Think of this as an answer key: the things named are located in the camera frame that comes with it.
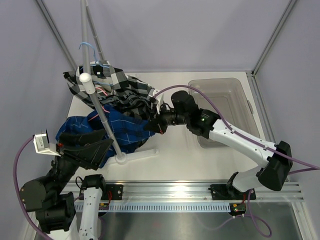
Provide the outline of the pink wire hanger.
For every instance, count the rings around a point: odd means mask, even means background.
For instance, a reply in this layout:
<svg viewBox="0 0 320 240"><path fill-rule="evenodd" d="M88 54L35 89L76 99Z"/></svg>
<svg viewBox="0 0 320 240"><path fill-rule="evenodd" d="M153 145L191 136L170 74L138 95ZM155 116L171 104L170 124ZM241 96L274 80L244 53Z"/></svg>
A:
<svg viewBox="0 0 320 240"><path fill-rule="evenodd" d="M103 105L101 104L99 98L98 98L98 93L95 91L93 93L89 93L88 94L92 104L94 106L94 109L96 110L97 114L93 117L91 117L88 121L92 121L96 118L100 118L102 123L106 123L108 121L107 117L106 117L106 113L109 113L108 110L105 110L105 108L103 107Z"/></svg>

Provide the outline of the black white checkered shirt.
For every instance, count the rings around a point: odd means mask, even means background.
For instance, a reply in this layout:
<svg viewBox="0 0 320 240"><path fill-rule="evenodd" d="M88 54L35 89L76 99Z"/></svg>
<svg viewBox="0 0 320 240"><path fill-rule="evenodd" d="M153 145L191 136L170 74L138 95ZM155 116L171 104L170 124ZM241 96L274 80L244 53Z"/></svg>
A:
<svg viewBox="0 0 320 240"><path fill-rule="evenodd" d="M126 116L141 120L150 120L156 115L158 102L152 99L155 88L150 84L111 65L92 64L90 73L103 106L111 106Z"/></svg>

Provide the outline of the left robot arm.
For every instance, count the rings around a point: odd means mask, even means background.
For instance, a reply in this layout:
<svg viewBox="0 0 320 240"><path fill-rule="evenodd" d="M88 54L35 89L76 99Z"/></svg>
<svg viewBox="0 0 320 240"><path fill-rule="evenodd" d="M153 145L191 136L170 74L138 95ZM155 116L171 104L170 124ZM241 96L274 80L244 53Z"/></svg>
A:
<svg viewBox="0 0 320 240"><path fill-rule="evenodd" d="M48 240L97 240L101 200L112 194L101 174L87 175L81 181L80 197L83 210L77 225L75 198L62 191L78 168L97 170L114 142L105 137L103 129L88 133L63 132L58 143L49 141L48 134L31 137L37 154L53 155L51 168L45 176L25 183L18 192L23 210L35 213L39 231Z"/></svg>

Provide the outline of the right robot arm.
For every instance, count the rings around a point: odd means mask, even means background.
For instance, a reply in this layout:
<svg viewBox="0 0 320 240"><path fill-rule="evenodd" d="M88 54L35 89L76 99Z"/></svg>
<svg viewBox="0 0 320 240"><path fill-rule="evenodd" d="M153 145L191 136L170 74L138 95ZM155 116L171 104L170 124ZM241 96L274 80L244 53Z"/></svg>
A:
<svg viewBox="0 0 320 240"><path fill-rule="evenodd" d="M276 144L255 137L226 121L217 111L198 107L192 95L184 90L171 95L172 107L167 107L159 93L150 96L157 113L144 129L164 134L168 126L185 125L194 135L222 143L254 161L257 166L245 172L235 172L226 185L216 192L224 199L238 199L251 189L266 187L279 192L293 166L291 147L281 141Z"/></svg>

